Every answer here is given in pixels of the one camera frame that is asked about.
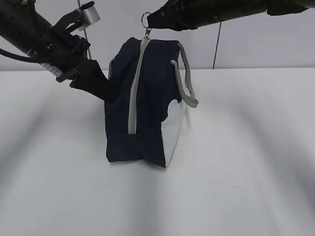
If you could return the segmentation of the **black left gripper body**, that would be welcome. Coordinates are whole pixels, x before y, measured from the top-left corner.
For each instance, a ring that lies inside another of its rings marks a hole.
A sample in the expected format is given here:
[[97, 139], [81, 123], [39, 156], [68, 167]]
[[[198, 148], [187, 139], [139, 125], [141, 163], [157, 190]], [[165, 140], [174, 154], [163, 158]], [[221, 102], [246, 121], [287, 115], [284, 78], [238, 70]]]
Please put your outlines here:
[[42, 66], [61, 81], [66, 80], [65, 74], [77, 67], [82, 60], [87, 60], [89, 42], [78, 35], [75, 30], [84, 30], [91, 24], [87, 11], [72, 11], [55, 24], [51, 25], [41, 15], [36, 15], [36, 33], [38, 42], [36, 51], [38, 58], [47, 58]]

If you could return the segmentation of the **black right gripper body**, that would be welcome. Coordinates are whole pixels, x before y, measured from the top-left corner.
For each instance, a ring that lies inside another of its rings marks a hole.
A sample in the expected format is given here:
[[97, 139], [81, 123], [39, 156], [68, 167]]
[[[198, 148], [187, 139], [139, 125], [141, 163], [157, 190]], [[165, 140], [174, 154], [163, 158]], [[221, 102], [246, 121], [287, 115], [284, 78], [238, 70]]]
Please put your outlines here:
[[171, 3], [175, 31], [259, 14], [267, 10], [266, 0], [177, 0]]

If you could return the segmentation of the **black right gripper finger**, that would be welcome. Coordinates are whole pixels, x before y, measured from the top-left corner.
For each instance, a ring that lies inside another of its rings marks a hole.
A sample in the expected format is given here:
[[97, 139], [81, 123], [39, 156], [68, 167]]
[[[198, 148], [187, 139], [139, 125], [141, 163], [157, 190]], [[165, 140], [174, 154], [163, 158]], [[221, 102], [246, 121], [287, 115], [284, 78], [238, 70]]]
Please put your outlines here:
[[159, 10], [147, 17], [148, 26], [152, 29], [182, 30], [176, 13], [178, 0], [168, 0]]

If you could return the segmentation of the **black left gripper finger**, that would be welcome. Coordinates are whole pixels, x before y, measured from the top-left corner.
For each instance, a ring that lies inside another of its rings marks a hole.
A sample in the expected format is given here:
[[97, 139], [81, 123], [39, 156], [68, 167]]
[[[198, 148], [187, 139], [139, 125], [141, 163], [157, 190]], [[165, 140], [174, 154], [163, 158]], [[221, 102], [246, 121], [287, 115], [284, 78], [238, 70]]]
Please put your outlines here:
[[90, 93], [105, 102], [114, 102], [116, 89], [103, 74], [96, 60], [83, 59], [75, 67], [75, 79], [70, 87]]

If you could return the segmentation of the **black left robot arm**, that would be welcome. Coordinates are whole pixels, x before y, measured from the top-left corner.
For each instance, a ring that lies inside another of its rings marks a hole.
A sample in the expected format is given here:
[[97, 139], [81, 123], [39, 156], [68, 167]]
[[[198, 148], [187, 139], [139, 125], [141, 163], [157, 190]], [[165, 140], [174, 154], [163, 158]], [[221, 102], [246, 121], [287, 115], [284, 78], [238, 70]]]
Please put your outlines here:
[[0, 35], [24, 53], [1, 50], [4, 57], [36, 63], [52, 73], [57, 82], [70, 80], [70, 87], [112, 103], [117, 92], [103, 74], [98, 62], [88, 58], [90, 43], [73, 35], [100, 20], [94, 1], [90, 1], [50, 24], [35, 10], [33, 0], [0, 2]]

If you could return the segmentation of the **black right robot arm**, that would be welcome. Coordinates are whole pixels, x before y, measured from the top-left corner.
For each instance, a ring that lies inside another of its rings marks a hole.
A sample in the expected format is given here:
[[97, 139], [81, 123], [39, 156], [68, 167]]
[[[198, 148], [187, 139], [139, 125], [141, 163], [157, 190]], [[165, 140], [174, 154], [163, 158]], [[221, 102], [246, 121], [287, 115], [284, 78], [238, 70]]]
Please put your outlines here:
[[152, 29], [196, 30], [260, 13], [281, 16], [314, 7], [313, 0], [169, 0], [147, 22]]

